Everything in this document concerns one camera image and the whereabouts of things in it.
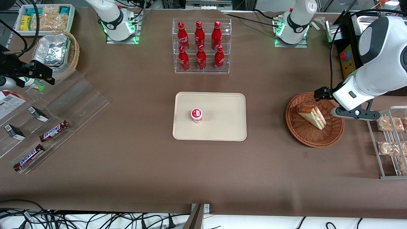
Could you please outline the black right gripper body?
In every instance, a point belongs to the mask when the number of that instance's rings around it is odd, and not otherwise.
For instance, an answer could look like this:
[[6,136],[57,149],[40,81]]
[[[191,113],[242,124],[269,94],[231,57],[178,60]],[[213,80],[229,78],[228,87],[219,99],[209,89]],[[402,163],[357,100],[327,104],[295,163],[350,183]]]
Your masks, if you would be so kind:
[[26,80],[34,79],[30,74],[26,63],[19,60],[14,54],[6,55],[9,51],[5,46],[0,45],[0,87],[15,88],[25,87]]

